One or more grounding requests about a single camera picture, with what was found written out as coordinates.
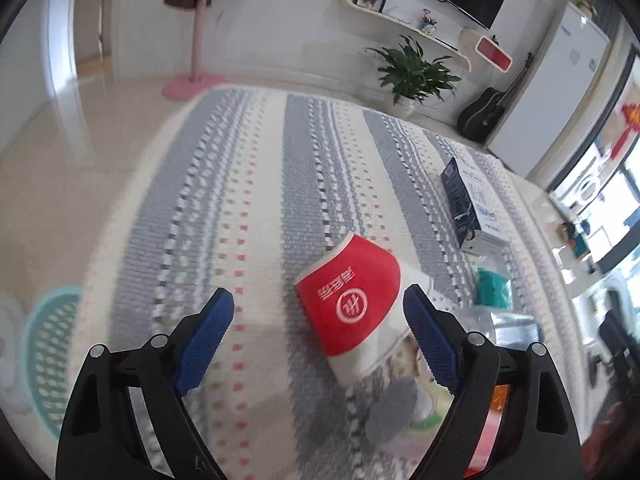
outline box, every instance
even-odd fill
[[[501,256],[506,236],[486,184],[473,168],[452,158],[440,175],[460,249],[476,256]]]

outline figurine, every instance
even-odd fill
[[[422,11],[424,15],[422,16],[419,28],[426,34],[432,34],[436,31],[436,23],[438,22],[434,18],[429,17],[429,14],[431,14],[429,9],[423,9]]]

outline red and white cup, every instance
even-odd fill
[[[350,233],[296,279],[322,350],[342,386],[369,375],[407,336],[402,297],[433,280],[375,243]]]

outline red decoration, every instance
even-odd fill
[[[622,114],[625,117],[626,130],[620,135],[615,146],[613,146],[611,158],[618,156],[631,132],[640,132],[640,104],[623,104]]]

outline plastic bag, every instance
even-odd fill
[[[504,276],[478,267],[476,303],[511,310],[511,282]]]

